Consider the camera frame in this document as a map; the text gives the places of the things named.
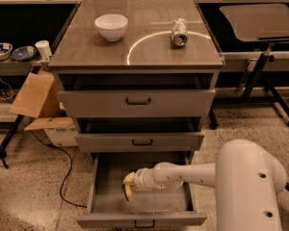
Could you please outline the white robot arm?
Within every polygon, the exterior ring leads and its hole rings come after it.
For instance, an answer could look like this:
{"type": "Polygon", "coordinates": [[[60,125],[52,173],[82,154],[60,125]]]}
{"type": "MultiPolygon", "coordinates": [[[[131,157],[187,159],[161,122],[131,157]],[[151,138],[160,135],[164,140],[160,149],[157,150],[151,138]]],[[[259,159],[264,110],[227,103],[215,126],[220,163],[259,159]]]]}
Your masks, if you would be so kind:
{"type": "Polygon", "coordinates": [[[282,231],[276,196],[286,187],[281,162],[253,141],[228,141],[213,164],[159,163],[122,181],[125,197],[134,191],[174,189],[184,183],[215,190],[218,231],[282,231]]]}

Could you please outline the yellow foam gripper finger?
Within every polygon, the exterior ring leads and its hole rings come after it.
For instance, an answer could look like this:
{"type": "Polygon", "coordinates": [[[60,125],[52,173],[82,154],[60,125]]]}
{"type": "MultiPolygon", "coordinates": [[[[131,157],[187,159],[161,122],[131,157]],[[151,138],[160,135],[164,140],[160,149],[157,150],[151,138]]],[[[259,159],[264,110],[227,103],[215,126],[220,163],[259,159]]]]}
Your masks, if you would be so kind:
{"type": "Polygon", "coordinates": [[[135,178],[135,173],[130,172],[125,176],[125,178],[122,181],[123,185],[133,185],[134,184],[134,178],[135,178]]]}

